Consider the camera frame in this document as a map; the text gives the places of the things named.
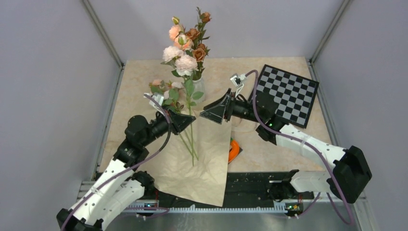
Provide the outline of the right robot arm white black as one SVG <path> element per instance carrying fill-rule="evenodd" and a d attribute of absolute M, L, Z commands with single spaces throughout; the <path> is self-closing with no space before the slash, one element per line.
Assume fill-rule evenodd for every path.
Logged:
<path fill-rule="evenodd" d="M 332 193 L 349 204 L 355 203 L 372 178 L 362 150 L 356 146 L 335 146 L 305 134 L 275 114 L 278 106 L 268 93 L 258 93 L 254 101 L 249 102 L 239 100 L 236 93 L 228 89 L 220 99 L 205 106 L 200 116 L 218 124 L 233 116 L 257 122 L 256 132 L 262 140 L 291 149 L 324 168 L 324 171 L 290 171 L 287 182 L 282 185 L 286 197 L 321 192 Z"/>

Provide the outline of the brown rose flower stem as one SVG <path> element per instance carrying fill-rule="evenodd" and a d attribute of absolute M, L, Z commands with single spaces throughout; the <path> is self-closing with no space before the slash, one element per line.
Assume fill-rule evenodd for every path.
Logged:
<path fill-rule="evenodd" d="M 204 68 L 204 59 L 208 56 L 210 49 L 204 44 L 204 41 L 210 37 L 206 37 L 205 26 L 211 21 L 209 12 L 202 12 L 199 7 L 196 7 L 197 23 L 194 28 L 187 31 L 186 35 L 192 41 L 191 54 L 197 62 L 197 70 L 192 74 L 192 79 L 197 81 L 201 79 Z"/>

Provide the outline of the pale pink peony stem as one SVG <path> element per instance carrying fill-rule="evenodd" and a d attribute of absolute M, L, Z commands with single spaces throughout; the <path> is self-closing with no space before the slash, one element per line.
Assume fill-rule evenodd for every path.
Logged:
<path fill-rule="evenodd" d="M 197 70 L 197 62 L 191 54 L 191 49 L 183 51 L 171 45 L 164 49 L 162 59 L 161 64 L 173 68 L 173 76 L 183 79 L 182 82 L 169 83 L 169 89 L 165 91 L 165 99 L 171 101 L 169 105 L 174 106 L 176 111 L 180 112 L 182 106 L 179 106 L 178 102 L 181 96 L 180 92 L 183 91 L 185 95 L 185 106 L 187 107 L 189 115 L 192 115 L 192 107 L 196 105 L 191 98 L 194 91 L 192 74 Z"/>

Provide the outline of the peach pink flower stem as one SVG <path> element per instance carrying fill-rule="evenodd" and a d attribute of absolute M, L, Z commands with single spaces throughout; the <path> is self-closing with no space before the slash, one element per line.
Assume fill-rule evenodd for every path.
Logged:
<path fill-rule="evenodd" d="M 169 30 L 169 38 L 173 45 L 185 51 L 190 50 L 193 45 L 192 39 L 186 34 L 185 27 L 180 23 L 179 18 L 173 16 L 171 19 L 173 26 Z"/>

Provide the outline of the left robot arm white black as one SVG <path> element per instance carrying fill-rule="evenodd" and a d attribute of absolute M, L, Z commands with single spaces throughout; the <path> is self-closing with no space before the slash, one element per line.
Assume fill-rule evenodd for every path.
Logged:
<path fill-rule="evenodd" d="M 110 223 L 136 200 L 148 199 L 154 193 L 154 178 L 138 167 L 153 156 L 147 146 L 165 135 L 159 154 L 171 134 L 178 135 L 196 118 L 168 109 L 156 112 L 155 119 L 147 121 L 142 115 L 131 117 L 125 129 L 126 138 L 119 145 L 108 167 L 85 195 L 69 209 L 57 214 L 62 231 L 104 231 Z"/>

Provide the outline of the orange paper flower bouquet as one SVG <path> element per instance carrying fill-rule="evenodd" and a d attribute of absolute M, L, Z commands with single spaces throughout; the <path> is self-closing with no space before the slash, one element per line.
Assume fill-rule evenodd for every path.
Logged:
<path fill-rule="evenodd" d="M 154 178 L 167 194 L 222 206 L 230 151 L 231 122 L 217 124 L 199 116 L 208 99 L 192 108 L 196 120 L 181 136 L 171 135 L 165 148 L 138 170 Z"/>

